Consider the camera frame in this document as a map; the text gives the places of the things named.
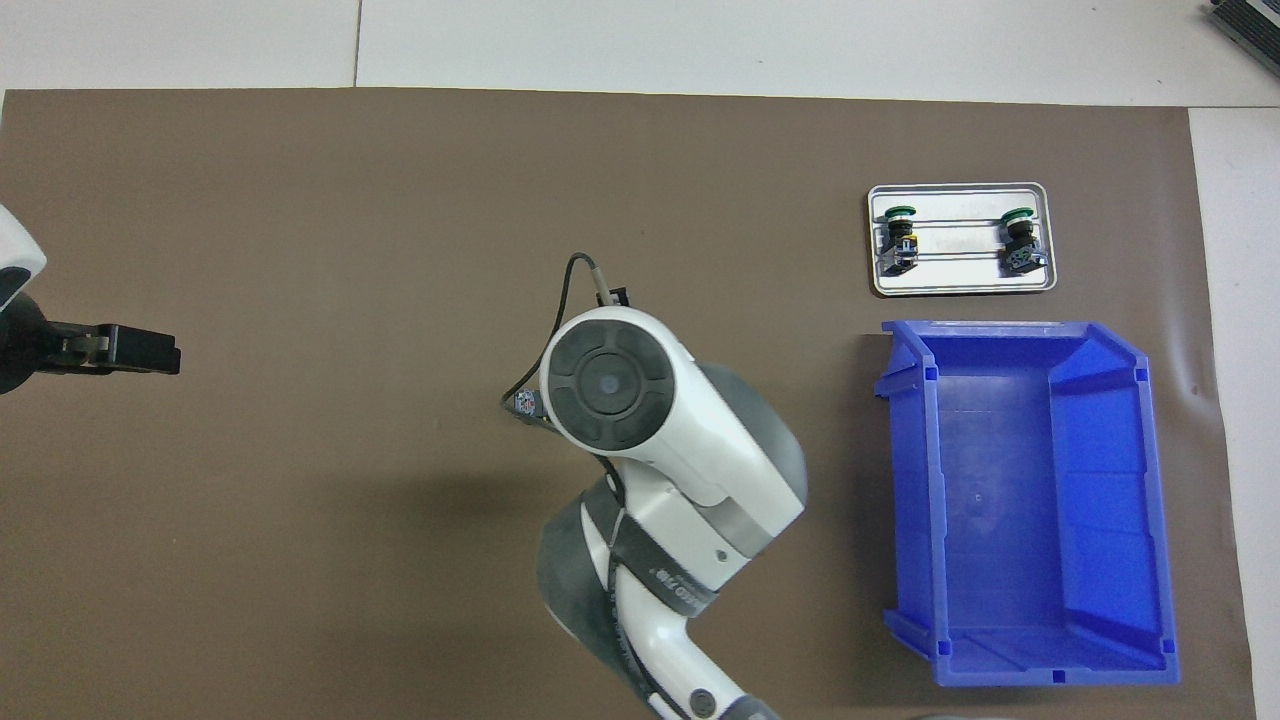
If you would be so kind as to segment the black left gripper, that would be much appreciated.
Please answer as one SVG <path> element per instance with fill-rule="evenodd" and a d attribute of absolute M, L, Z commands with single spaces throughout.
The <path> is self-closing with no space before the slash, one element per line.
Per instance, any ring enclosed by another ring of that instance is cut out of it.
<path fill-rule="evenodd" d="M 99 356 L 108 351 L 108 366 Z M 178 375 L 177 337 L 128 325 L 51 323 L 37 302 L 18 293 L 1 314 L 1 395 L 26 383 L 52 354 L 52 374 L 108 375 L 114 372 Z"/>

